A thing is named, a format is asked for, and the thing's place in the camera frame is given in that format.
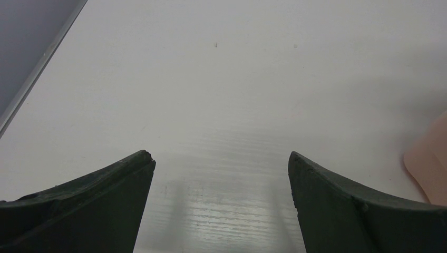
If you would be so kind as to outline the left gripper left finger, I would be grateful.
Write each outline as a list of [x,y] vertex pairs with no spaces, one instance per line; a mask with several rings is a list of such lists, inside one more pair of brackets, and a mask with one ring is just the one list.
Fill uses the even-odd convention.
[[1,202],[1,252],[133,252],[156,162],[140,150],[103,169]]

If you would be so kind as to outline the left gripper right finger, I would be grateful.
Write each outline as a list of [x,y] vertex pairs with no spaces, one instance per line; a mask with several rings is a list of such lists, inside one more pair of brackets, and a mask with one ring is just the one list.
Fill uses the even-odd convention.
[[446,252],[446,207],[377,191],[297,152],[288,176],[307,252]]

